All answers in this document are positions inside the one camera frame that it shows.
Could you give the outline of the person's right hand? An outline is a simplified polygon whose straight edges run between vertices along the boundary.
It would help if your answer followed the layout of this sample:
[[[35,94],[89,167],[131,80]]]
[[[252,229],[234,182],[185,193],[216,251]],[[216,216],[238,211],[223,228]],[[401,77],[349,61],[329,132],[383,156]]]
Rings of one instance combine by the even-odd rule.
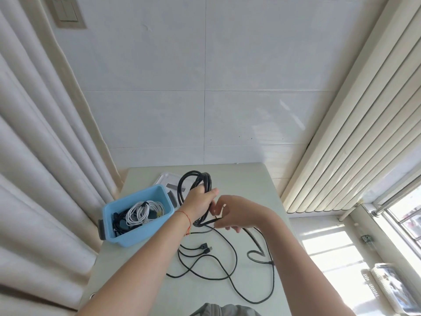
[[[271,216],[272,210],[244,197],[237,197],[241,228],[258,228]]]

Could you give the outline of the person's left hand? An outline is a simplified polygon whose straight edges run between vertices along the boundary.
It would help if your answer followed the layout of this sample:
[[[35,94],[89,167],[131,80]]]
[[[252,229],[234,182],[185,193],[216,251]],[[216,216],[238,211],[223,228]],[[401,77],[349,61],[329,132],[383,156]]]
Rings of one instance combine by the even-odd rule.
[[[200,219],[203,215],[207,216],[207,212],[213,209],[216,204],[214,199],[213,202],[205,202],[203,199],[203,194],[205,193],[204,185],[200,184],[199,186],[191,189],[181,205],[178,211],[184,213],[192,225],[195,221]]]

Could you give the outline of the person's left forearm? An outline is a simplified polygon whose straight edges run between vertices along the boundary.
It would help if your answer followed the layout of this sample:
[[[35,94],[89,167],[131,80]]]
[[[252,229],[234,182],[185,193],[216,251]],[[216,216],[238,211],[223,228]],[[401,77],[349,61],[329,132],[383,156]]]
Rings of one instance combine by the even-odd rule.
[[[147,316],[172,257],[190,228],[188,217],[174,212],[76,316]]]

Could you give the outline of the person's right forearm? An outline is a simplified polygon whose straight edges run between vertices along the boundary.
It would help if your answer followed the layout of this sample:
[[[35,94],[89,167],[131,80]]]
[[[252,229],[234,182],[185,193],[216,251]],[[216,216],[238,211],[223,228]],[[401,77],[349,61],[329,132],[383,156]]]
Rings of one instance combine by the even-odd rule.
[[[260,209],[256,227],[269,245],[292,316],[356,316],[275,212]]]

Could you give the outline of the white plastic lid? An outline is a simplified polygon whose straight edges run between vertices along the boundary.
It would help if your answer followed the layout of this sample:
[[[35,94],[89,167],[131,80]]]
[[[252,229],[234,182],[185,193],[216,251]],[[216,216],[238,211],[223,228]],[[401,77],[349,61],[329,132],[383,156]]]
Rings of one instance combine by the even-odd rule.
[[[157,178],[157,180],[154,183],[154,185],[164,186],[166,194],[169,197],[171,204],[175,210],[180,207],[178,201],[178,184],[180,179],[180,175],[164,172],[161,173],[161,175]]]

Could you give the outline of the blue plastic bin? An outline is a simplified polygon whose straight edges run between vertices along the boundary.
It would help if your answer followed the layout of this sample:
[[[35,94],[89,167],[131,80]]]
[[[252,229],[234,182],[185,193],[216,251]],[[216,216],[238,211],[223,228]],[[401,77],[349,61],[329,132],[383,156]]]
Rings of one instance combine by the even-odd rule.
[[[98,233],[103,241],[130,247],[153,236],[174,212],[164,186],[153,185],[103,207]]]

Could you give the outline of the grey garment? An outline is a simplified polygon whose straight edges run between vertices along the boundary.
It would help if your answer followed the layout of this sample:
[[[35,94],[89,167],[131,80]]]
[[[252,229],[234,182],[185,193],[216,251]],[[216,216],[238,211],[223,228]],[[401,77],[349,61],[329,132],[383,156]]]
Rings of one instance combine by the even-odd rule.
[[[227,304],[220,306],[205,303],[189,316],[261,316],[261,314],[255,309],[243,305]]]

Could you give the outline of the cream pleated curtain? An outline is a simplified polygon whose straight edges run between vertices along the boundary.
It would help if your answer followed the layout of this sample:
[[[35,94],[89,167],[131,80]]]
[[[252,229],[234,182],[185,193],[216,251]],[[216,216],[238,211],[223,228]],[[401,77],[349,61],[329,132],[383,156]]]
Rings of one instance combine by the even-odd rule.
[[[0,316],[73,316],[123,187],[44,5],[0,0]]]

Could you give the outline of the white plastic basket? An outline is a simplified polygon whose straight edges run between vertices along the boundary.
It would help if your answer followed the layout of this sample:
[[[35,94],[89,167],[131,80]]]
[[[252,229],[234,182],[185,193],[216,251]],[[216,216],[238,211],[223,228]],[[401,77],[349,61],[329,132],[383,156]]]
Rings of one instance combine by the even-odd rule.
[[[363,265],[366,293],[354,307],[357,316],[421,316],[418,303],[391,264]]]

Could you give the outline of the window with metal frame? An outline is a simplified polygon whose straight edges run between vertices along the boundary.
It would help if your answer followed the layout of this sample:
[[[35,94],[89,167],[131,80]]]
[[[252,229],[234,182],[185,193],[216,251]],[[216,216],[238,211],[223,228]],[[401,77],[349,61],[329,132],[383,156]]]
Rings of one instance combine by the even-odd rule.
[[[421,173],[410,174],[373,202],[372,217],[383,217],[421,257]]]

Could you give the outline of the beige wall light switch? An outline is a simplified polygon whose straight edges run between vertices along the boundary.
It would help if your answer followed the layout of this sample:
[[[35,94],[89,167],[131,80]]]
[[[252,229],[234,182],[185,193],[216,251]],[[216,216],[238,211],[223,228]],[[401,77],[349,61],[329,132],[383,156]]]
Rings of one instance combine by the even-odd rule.
[[[87,29],[77,0],[44,1],[58,28]]]

